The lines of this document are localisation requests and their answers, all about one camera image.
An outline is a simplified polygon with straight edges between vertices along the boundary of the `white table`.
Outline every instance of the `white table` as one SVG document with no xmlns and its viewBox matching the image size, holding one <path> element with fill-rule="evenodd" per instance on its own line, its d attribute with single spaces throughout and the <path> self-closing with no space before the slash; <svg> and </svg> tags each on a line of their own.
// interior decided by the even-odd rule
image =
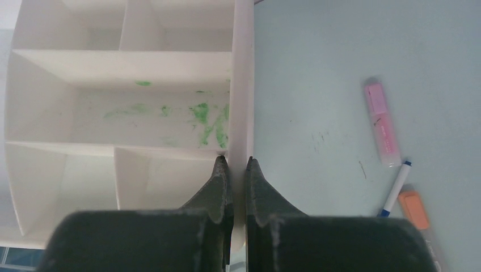
<svg viewBox="0 0 481 272">
<path fill-rule="evenodd" d="M 480 271 L 481 2 L 266 0 L 255 38 L 266 179 L 311 215 L 375 215 L 399 170 L 369 123 L 361 84 L 379 76 L 447 262 Z"/>
</svg>

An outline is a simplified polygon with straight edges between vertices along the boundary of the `blue object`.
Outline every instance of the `blue object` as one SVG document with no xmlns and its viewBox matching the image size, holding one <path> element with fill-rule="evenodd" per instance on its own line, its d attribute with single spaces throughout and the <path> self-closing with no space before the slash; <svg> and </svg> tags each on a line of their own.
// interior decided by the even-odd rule
<svg viewBox="0 0 481 272">
<path fill-rule="evenodd" d="M 391 212 L 382 209 L 381 213 L 377 217 L 388 217 Z"/>
</svg>

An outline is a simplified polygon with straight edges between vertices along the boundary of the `orange highlighter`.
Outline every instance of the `orange highlighter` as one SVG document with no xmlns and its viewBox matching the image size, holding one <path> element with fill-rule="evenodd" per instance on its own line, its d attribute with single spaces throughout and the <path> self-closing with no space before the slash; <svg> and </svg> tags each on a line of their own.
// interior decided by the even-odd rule
<svg viewBox="0 0 481 272">
<path fill-rule="evenodd" d="M 404 216 L 421 232 L 426 242 L 434 265 L 438 272 L 448 272 L 448 266 L 444 261 L 439 246 L 434 241 L 434 235 L 431 231 L 428 215 L 424 209 L 423 202 L 419 194 L 414 191 L 402 192 L 398 196 L 399 203 L 404 212 Z"/>
</svg>

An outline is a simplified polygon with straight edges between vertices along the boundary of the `black scribble mark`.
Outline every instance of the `black scribble mark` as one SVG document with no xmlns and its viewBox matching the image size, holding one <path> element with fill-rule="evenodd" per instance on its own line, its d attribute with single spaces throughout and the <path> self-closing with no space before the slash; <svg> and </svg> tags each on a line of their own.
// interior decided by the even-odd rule
<svg viewBox="0 0 481 272">
<path fill-rule="evenodd" d="M 362 169 L 362 173 L 364 174 L 364 179 L 367 180 L 368 177 L 366 176 L 366 172 L 364 171 L 364 166 L 362 166 L 362 163 L 361 161 L 359 161 L 359 165 L 361 166 L 361 169 Z"/>
<path fill-rule="evenodd" d="M 379 118 L 375 123 L 374 123 L 374 126 L 377 125 L 377 123 L 380 121 L 381 119 Z"/>
</svg>

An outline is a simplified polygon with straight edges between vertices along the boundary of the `white marker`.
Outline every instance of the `white marker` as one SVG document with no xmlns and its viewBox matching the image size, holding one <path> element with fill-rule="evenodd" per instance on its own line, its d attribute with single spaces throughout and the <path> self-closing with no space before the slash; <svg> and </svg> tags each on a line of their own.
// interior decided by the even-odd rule
<svg viewBox="0 0 481 272">
<path fill-rule="evenodd" d="M 389 216 L 389 214 L 391 213 L 391 209 L 393 208 L 394 203 L 396 202 L 396 199 L 398 198 L 398 195 L 401 192 L 401 188 L 403 187 L 403 184 L 406 181 L 407 175 L 409 174 L 410 170 L 411 170 L 411 162 L 406 160 L 401 166 L 401 170 L 399 171 L 396 181 L 394 181 L 394 186 L 391 189 L 391 193 L 389 194 L 386 204 L 384 205 L 384 208 L 382 209 L 378 217 Z"/>
</svg>

